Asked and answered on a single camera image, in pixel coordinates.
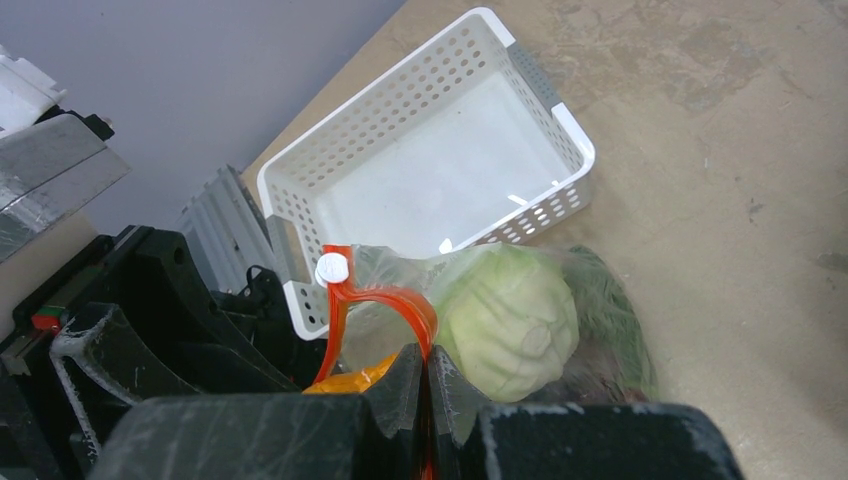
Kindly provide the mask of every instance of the wooden surface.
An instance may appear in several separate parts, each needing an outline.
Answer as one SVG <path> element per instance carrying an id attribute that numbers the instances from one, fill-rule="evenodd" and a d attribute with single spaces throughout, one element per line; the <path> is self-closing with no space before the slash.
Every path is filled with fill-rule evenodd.
<path id="1" fill-rule="evenodd" d="M 666 398 L 750 478 L 848 471 L 848 2 L 489 2 L 594 141 L 593 203 L 539 237 L 622 276 Z M 249 168 L 474 6 L 409 0 Z M 821 256 L 836 252 L 836 256 Z"/>

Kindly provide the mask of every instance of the white wall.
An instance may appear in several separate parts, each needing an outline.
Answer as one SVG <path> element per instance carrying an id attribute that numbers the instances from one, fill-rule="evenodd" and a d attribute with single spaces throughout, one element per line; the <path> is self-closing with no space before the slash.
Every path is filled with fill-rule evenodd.
<path id="1" fill-rule="evenodd" d="M 86 208 L 116 233 L 173 227 L 218 167 L 242 169 L 404 0 L 0 0 L 0 44 L 114 122 L 133 172 Z"/>

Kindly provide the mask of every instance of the white clip knob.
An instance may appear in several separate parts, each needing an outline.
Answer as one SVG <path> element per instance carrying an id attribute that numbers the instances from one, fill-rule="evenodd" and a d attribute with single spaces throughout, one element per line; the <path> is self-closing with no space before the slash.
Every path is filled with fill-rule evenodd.
<path id="1" fill-rule="evenodd" d="M 328 283 L 342 283 L 350 276 L 347 257 L 341 253 L 326 253 L 318 259 L 315 266 L 315 281 L 327 288 Z"/>

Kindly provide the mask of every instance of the gray metal panel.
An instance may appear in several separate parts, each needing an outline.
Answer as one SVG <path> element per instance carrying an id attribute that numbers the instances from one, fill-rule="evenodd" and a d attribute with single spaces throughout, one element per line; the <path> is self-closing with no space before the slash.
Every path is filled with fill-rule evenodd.
<path id="1" fill-rule="evenodd" d="M 509 54 L 512 63 L 518 68 L 521 76 L 524 77 L 524 80 L 530 85 L 533 93 L 536 94 L 536 97 L 546 109 L 550 110 L 562 103 L 562 99 L 559 97 L 556 89 L 554 89 L 551 81 L 548 80 L 548 76 L 539 68 L 536 60 L 521 45 L 513 43 L 507 47 L 506 52 Z"/>
<path id="2" fill-rule="evenodd" d="M 230 166 L 206 184 L 183 209 L 179 230 L 185 234 L 203 282 L 211 290 L 238 292 L 253 265 L 274 268 L 265 222 L 238 173 Z"/>
<path id="3" fill-rule="evenodd" d="M 129 171 L 72 115 L 0 139 L 0 262 Z"/>

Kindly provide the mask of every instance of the green cabbage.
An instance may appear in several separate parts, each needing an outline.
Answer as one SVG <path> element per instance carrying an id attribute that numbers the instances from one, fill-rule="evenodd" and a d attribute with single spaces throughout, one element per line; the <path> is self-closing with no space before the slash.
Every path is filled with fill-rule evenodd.
<path id="1" fill-rule="evenodd" d="M 515 402 L 562 376 L 577 311 L 558 264 L 510 245 L 474 247 L 439 273 L 430 295 L 436 344 L 486 396 Z"/>

